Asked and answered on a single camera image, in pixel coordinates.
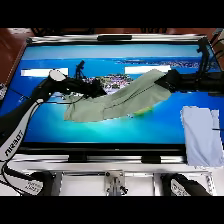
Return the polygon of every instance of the brown floor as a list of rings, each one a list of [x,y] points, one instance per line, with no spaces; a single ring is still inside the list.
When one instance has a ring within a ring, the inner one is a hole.
[[[215,28],[168,28],[167,34],[206,34],[211,40],[212,33]],[[109,33],[141,33],[140,28],[95,28],[96,34]],[[8,75],[27,37],[33,36],[33,33],[11,34],[7,28],[0,28],[0,83],[10,81]],[[224,58],[220,60],[222,68],[224,68]]]

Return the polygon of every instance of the white cloth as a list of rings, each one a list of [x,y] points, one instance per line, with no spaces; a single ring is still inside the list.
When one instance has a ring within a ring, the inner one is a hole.
[[[154,83],[164,75],[153,69],[111,95],[87,99],[66,96],[66,101],[72,104],[68,106],[64,119],[75,122],[102,121],[126,116],[167,100],[170,91]]]
[[[220,167],[224,165],[219,130],[219,110],[185,106],[181,112],[187,161],[190,166]]]

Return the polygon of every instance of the gray-green towel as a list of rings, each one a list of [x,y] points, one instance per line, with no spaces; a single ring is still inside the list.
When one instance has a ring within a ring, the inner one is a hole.
[[[87,99],[66,96],[66,101],[72,104],[68,106],[64,119],[75,122],[102,121],[126,116],[167,100],[170,91],[154,83],[164,75],[153,69],[112,95]]]

